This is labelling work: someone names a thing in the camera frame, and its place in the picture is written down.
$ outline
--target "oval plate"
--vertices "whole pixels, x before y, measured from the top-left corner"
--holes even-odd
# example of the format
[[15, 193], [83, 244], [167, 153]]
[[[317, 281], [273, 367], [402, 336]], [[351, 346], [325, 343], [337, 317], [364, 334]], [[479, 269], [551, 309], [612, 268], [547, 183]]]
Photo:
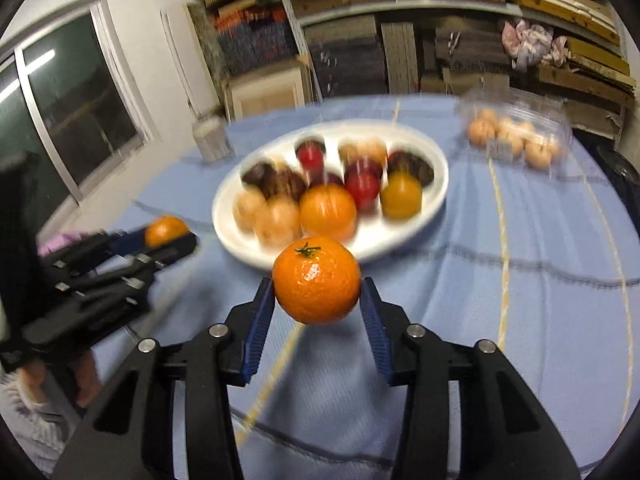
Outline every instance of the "oval plate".
[[402, 245], [427, 225], [442, 206], [449, 187], [449, 165], [440, 147], [423, 133], [389, 121], [353, 120], [313, 124], [281, 136], [247, 155], [218, 188], [212, 204], [213, 227], [226, 250], [244, 263], [270, 270], [282, 249], [265, 248], [253, 234], [243, 233], [236, 226], [232, 211], [236, 197], [243, 190], [241, 172], [265, 157], [284, 159], [294, 170], [298, 170], [300, 164], [294, 146], [309, 136], [324, 138], [325, 167], [338, 174], [342, 174], [338, 145], [347, 140], [357, 142], [374, 137], [386, 142], [389, 149], [409, 147], [433, 166], [434, 181], [423, 190], [420, 214], [406, 222], [389, 222], [380, 213], [359, 219], [355, 237], [345, 244], [358, 261], [381, 256]]

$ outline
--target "shelf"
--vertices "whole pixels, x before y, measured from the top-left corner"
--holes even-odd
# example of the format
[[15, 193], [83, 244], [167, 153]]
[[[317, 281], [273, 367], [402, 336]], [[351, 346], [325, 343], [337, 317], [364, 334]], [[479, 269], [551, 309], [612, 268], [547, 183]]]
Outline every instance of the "shelf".
[[298, 23], [301, 27], [308, 27], [316, 23], [329, 22], [347, 16], [357, 16], [359, 14], [369, 14], [371, 12], [385, 12], [388, 10], [410, 10], [410, 9], [459, 9], [459, 10], [479, 10], [481, 12], [494, 12], [505, 16], [516, 18], [526, 18], [541, 23], [546, 23], [552, 27], [563, 28], [571, 34], [596, 43], [597, 45], [610, 50], [620, 56], [620, 47], [610, 41], [593, 34], [575, 23], [556, 18], [551, 14], [539, 12], [538, 10], [527, 9], [515, 4], [498, 4], [494, 2], [482, 2], [476, 0], [379, 0], [366, 4], [355, 4], [351, 6], [338, 7], [337, 9], [318, 12], [308, 16], [300, 16]]

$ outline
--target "blue tablecloth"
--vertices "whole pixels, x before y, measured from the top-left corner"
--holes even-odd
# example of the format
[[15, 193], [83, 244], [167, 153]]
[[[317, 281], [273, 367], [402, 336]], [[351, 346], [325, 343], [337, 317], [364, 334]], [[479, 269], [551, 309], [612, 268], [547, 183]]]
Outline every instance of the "blue tablecloth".
[[[446, 96], [385, 96], [275, 112], [228, 127], [235, 158], [207, 165], [194, 152], [167, 169], [114, 227], [134, 228], [169, 212], [184, 218], [202, 244], [161, 275], [152, 290], [156, 311], [137, 328], [162, 344], [181, 342], [252, 298], [263, 274], [227, 254], [211, 225], [216, 189], [242, 157], [319, 121], [396, 120], [443, 149], [449, 192], [441, 213], [410, 245], [365, 265], [363, 274], [373, 277], [384, 300], [402, 305], [413, 322], [445, 340], [499, 341], [586, 472], [640, 397], [632, 329], [640, 320], [638, 236], [578, 142], [562, 176], [519, 164], [494, 163], [492, 171], [462, 140], [455, 105]], [[258, 374], [248, 387], [229, 391], [246, 478], [388, 478], [405, 391], [388, 388], [377, 375], [359, 311], [289, 339], [294, 350], [278, 372], [274, 364], [294, 326], [278, 308]], [[130, 348], [123, 333], [96, 347], [101, 375], [108, 377]], [[179, 406], [183, 388], [176, 397]], [[459, 409], [452, 406], [449, 468], [455, 474], [460, 429]], [[249, 412], [257, 418], [244, 434]], [[177, 413], [178, 478], [186, 478], [183, 424]]]

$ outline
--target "metal screw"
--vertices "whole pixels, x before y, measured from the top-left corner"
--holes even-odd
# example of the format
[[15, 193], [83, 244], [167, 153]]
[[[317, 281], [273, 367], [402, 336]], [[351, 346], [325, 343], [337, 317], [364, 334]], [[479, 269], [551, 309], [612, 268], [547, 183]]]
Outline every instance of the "metal screw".
[[123, 278], [123, 280], [127, 285], [133, 288], [136, 288], [137, 290], [140, 290], [142, 287], [145, 286], [145, 282], [137, 278]]
[[223, 323], [218, 323], [209, 327], [209, 335], [213, 337], [224, 337], [228, 332], [229, 328]]
[[411, 324], [406, 328], [406, 334], [409, 337], [424, 337], [426, 333], [427, 329], [422, 325], [418, 325], [416, 323]]
[[143, 354], [148, 354], [156, 347], [156, 342], [153, 339], [143, 339], [138, 343], [138, 350]]
[[481, 339], [478, 343], [478, 348], [485, 354], [492, 354], [495, 352], [495, 343], [488, 339]]

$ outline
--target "clear plastic container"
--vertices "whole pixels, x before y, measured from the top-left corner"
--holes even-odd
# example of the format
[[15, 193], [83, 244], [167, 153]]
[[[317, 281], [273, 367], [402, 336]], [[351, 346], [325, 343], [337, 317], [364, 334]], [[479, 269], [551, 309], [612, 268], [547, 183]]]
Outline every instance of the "clear plastic container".
[[487, 156], [554, 173], [571, 149], [571, 123], [559, 102], [516, 89], [474, 88], [458, 104], [464, 133]]

